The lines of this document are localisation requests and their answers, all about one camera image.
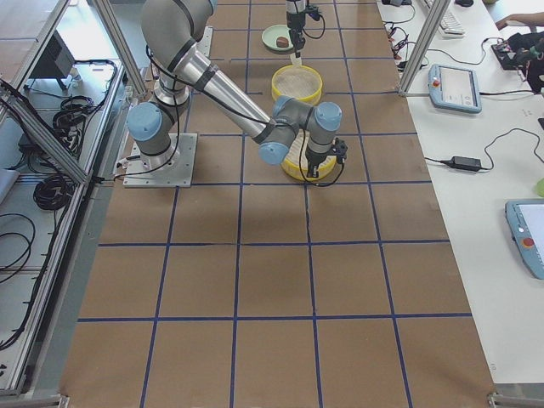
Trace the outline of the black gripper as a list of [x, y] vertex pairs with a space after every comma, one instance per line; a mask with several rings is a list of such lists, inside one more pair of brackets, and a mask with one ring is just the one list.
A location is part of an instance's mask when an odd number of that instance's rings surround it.
[[288, 28], [290, 39], [292, 40], [293, 56], [295, 58], [300, 58], [301, 51], [303, 49], [303, 28], [305, 26], [305, 13], [286, 12], [286, 25]]

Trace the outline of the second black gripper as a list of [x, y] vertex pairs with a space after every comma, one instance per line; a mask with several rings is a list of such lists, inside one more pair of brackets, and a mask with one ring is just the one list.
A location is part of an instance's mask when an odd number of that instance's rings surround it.
[[319, 166], [328, 157], [333, 155], [331, 146], [327, 146], [323, 152], [315, 151], [311, 147], [305, 149], [305, 157], [308, 163], [307, 177], [309, 179], [317, 179], [319, 177]]

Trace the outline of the person hand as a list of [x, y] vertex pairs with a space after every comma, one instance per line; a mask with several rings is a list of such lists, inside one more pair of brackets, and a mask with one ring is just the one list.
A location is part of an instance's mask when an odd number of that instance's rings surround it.
[[496, 28], [502, 30], [506, 26], [529, 26], [529, 27], [543, 27], [543, 13], [533, 14], [510, 14], [501, 20], [496, 22]]

